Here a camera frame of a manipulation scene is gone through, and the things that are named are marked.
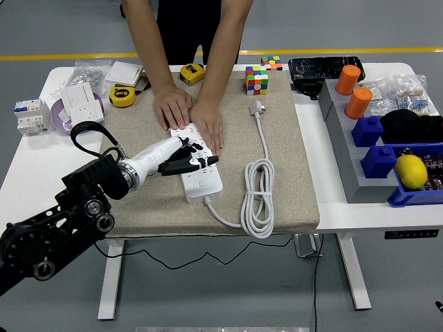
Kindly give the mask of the person's left hand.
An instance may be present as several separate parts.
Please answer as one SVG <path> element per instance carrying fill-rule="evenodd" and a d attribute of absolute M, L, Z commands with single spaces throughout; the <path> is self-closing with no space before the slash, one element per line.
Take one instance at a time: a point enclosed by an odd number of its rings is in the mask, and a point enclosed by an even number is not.
<path fill-rule="evenodd" d="M 224 146 L 224 124 L 219 106 L 213 102 L 197 101 L 190 110 L 190 120 L 213 156 L 220 156 Z"/>

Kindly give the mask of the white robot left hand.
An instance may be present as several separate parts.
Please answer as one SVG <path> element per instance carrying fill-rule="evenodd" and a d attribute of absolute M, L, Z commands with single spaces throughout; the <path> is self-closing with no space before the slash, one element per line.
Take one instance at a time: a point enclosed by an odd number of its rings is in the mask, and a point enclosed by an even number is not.
<path fill-rule="evenodd" d="M 145 177 L 160 173 L 162 176 L 186 174 L 203 169 L 219 161 L 216 156 L 193 157 L 192 153 L 203 147 L 195 140 L 179 136 L 167 138 L 144 149 L 120 167 L 134 178 L 143 182 Z"/>

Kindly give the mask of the person's right hand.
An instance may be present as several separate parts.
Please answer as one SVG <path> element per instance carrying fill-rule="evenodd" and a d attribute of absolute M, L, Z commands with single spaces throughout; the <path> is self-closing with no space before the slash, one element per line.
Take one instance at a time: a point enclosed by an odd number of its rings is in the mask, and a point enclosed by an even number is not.
<path fill-rule="evenodd" d="M 190 123 L 192 97 L 177 87 L 166 87 L 155 93 L 154 110 L 164 131 L 184 129 Z"/>

